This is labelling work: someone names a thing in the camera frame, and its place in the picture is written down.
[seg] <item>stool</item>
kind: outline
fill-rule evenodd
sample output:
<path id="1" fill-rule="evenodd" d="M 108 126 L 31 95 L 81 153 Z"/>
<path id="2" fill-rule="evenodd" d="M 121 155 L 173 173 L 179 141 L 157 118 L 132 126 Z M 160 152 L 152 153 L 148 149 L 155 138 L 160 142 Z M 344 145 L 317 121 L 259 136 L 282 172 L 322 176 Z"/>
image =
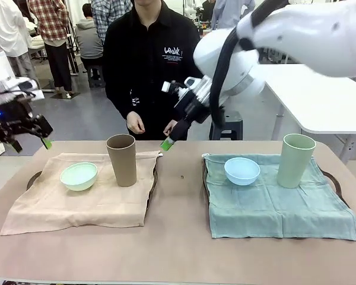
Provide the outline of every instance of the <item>stool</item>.
<path id="1" fill-rule="evenodd" d="M 210 141 L 219 141 L 221 138 L 230 138 L 232 141 L 243 140 L 243 118 L 238 111 L 225 113 L 225 124 L 223 129 L 217 128 L 213 123 L 209 131 Z"/>
<path id="2" fill-rule="evenodd" d="M 92 78 L 91 73 L 92 70 L 96 69 L 99 73 L 100 79 L 95 80 Z M 87 67 L 87 76 L 88 76 L 88 83 L 90 85 L 90 88 L 94 87 L 105 87 L 106 83 L 103 80 L 103 68 L 100 65 L 91 65 Z"/>

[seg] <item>brown cup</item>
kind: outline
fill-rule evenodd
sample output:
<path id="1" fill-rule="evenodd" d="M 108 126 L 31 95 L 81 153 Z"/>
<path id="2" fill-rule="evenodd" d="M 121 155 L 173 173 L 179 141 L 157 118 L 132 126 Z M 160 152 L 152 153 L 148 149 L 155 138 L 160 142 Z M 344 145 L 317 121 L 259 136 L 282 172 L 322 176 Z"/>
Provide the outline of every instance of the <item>brown cup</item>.
<path id="1" fill-rule="evenodd" d="M 117 184 L 129 187 L 136 183 L 136 139 L 131 135 L 114 135 L 107 140 L 107 151 Z"/>

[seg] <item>chin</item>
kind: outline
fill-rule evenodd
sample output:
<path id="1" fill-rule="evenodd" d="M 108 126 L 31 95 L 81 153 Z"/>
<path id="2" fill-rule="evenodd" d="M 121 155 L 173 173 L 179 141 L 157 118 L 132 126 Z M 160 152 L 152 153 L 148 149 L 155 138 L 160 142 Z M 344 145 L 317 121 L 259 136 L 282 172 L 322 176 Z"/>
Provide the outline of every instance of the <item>chin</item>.
<path id="1" fill-rule="evenodd" d="M 135 3 L 140 6 L 149 6 L 155 1 L 160 1 L 160 0 L 135 0 Z"/>

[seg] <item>hand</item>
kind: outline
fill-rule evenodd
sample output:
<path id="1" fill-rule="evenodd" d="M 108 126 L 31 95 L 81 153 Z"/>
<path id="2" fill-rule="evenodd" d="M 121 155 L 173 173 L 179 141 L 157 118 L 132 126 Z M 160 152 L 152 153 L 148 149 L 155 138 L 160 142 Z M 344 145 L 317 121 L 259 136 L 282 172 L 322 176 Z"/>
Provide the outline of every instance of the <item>hand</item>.
<path id="1" fill-rule="evenodd" d="M 145 132 L 144 123 L 141 117 L 136 112 L 129 112 L 126 116 L 126 126 L 135 134 L 143 134 Z"/>
<path id="2" fill-rule="evenodd" d="M 164 130 L 164 134 L 165 136 L 169 136 L 171 133 L 171 130 L 176 126 L 177 121 L 171 120 L 170 123 L 166 126 L 165 130 Z"/>

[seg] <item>person's left hand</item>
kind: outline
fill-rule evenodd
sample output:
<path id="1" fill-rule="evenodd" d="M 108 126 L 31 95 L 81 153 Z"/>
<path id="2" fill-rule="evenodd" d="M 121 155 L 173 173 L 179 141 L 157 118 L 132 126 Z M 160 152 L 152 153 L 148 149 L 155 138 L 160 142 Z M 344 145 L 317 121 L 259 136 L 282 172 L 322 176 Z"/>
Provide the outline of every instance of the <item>person's left hand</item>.
<path id="1" fill-rule="evenodd" d="M 164 130 L 164 134 L 165 136 L 169 136 L 171 133 L 171 130 L 176 126 L 177 121 L 171 120 L 170 123 L 167 124 L 165 130 Z"/>

